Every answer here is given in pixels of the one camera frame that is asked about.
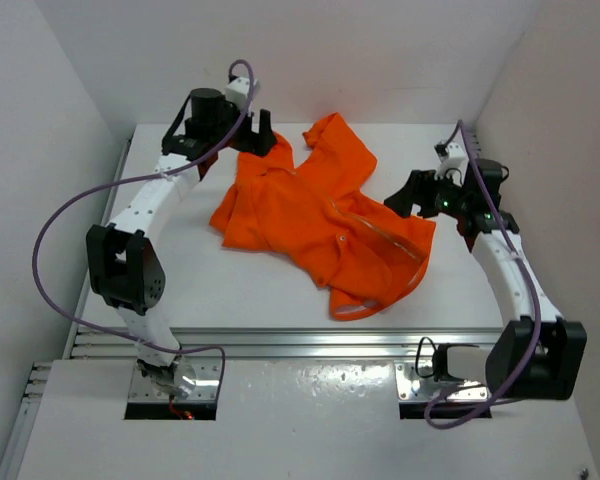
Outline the orange jacket with pink lining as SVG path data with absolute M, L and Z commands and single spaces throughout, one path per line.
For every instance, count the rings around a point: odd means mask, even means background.
M 329 290 L 332 318 L 372 316 L 422 282 L 436 225 L 402 218 L 362 193 L 377 159 L 340 114 L 303 137 L 310 154 L 300 165 L 282 135 L 264 157 L 239 154 L 210 224 L 226 248 L 288 256 Z

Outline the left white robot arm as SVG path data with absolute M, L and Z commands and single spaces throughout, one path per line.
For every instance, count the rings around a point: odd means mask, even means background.
M 166 274 L 155 251 L 167 220 L 225 147 L 265 156 L 276 144 L 270 113 L 257 120 L 250 103 L 259 85 L 235 77 L 223 91 L 190 92 L 161 142 L 150 178 L 105 226 L 86 235 L 91 288 L 124 320 L 143 376 L 163 391 L 179 383 L 181 346 L 159 310 Z

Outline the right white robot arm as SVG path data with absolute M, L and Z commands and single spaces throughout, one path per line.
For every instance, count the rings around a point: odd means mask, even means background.
M 513 215 L 501 209 L 500 186 L 509 170 L 478 159 L 468 164 L 462 183 L 451 170 L 414 170 L 385 206 L 402 218 L 453 218 L 468 251 L 482 268 L 504 328 L 495 345 L 442 343 L 432 355 L 427 377 L 458 383 L 471 380 L 504 399 L 563 401 L 571 397 L 587 333 L 568 321 L 546 297 L 528 260 Z

